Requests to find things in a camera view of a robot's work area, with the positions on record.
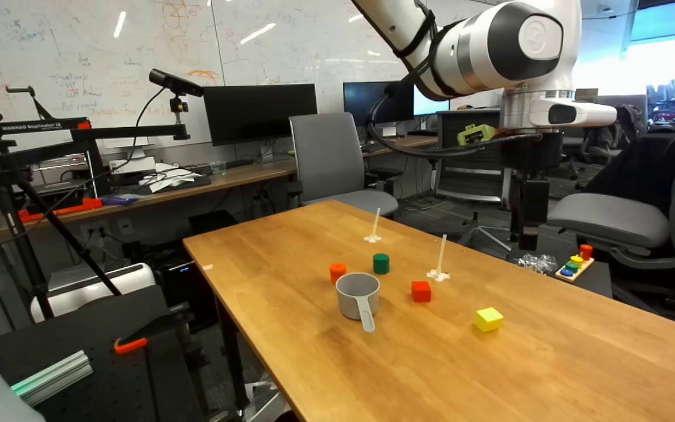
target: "gray mug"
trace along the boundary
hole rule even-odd
[[[348,318],[361,318],[366,332],[375,331],[380,280],[369,273],[350,273],[335,282],[339,307]]]

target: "table leg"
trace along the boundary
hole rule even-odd
[[[247,390],[245,390],[245,365],[241,365],[241,351],[240,351],[240,340],[238,340],[238,323],[223,307],[223,303],[217,297],[217,311],[220,321],[220,332],[223,332],[223,350],[228,359],[228,371],[230,379],[234,384],[234,398],[238,398],[238,410],[245,416],[245,407],[250,405]]]

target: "gray office chair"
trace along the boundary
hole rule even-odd
[[[366,167],[355,114],[295,114],[291,117],[295,148],[295,174],[301,180],[301,203],[339,199],[350,207],[382,216],[400,208],[400,202],[366,188]]]
[[[548,214],[548,222],[587,237],[596,248],[609,251],[629,268],[675,268],[675,255],[651,255],[669,243],[669,240],[675,248],[675,178],[669,219],[651,203],[579,192],[559,202]]]

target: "orange cube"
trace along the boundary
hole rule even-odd
[[[333,263],[332,264],[332,282],[335,284],[344,273],[348,273],[344,263]]]
[[[431,303],[431,284],[430,282],[414,282],[410,295],[415,303]]]

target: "computer monitor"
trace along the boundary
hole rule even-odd
[[[450,110],[450,101],[433,101],[423,93],[423,90],[414,87],[414,114],[426,117]]]
[[[395,96],[382,105],[375,122],[414,119],[414,85],[400,85],[400,79],[343,83],[343,110],[353,112],[357,126],[366,128],[374,107],[387,96],[387,87],[395,90]]]
[[[291,114],[314,114],[314,85],[206,87],[206,119],[213,145],[291,137]]]

